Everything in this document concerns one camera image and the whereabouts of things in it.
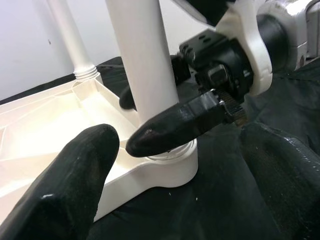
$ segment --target white vertical pole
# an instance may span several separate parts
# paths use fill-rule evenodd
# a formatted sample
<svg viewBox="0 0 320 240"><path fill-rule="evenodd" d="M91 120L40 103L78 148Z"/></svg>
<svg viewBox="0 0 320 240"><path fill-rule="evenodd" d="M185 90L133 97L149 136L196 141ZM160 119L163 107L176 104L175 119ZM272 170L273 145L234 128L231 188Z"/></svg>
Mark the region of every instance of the white vertical pole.
<svg viewBox="0 0 320 240"><path fill-rule="evenodd" d="M159 0L106 0L140 122L176 104Z"/></svg>
<svg viewBox="0 0 320 240"><path fill-rule="evenodd" d="M83 81L99 76L82 42L67 0L47 0L47 2L73 63L75 78Z"/></svg>

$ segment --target white plastic stand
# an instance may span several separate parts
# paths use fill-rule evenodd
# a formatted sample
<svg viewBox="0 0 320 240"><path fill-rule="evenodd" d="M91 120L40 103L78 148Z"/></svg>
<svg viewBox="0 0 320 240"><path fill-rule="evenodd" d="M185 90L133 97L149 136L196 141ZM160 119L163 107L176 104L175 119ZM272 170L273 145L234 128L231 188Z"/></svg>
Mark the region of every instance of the white plastic stand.
<svg viewBox="0 0 320 240"><path fill-rule="evenodd" d="M129 4L131 1L115 0L113 3L115 2ZM143 7L140 1L133 2ZM161 37L155 42L156 44L153 44L156 49L150 52L148 45L141 47L139 43L143 42L135 40L134 44L139 46L132 44L131 48L137 47L140 55L126 55L123 53L122 44L119 45L121 54L126 55L123 60L126 71L130 74L130 85L135 86L132 93L137 100L138 110L142 111L140 120L143 122L175 104L178 98L172 70L169 67L169 52L164 42L163 25L159 19L161 15L158 0L151 0L152 4L148 3L149 0L141 2L145 4L145 11L139 15L135 11L132 21L135 18L146 17L144 14L148 14L148 9L151 14L156 14L152 17L158 19L148 26L157 29L153 34L157 32L158 37ZM93 69L92 63L69 14L67 4L61 0L50 0L49 4L64 36L75 73L83 72L87 75L82 78L78 74L77 80L0 105L0 224L35 178L71 139L82 130L102 123L110 124L116 129L120 139L120 149L105 180L95 221L149 188L172 188L190 181L198 169L196 140L170 153L152 158L135 158L128 155L125 146L127 139L140 125L138 113L134 110L121 109L119 98L101 84L100 75L88 74L90 71L87 70ZM141 33L151 34L146 29L141 30ZM144 63L141 64L148 65L139 67L137 63L143 59L142 56L148 60L143 60ZM153 68L152 71L143 72L142 69L146 66ZM146 91L156 92L147 93L146 97L144 88Z"/></svg>

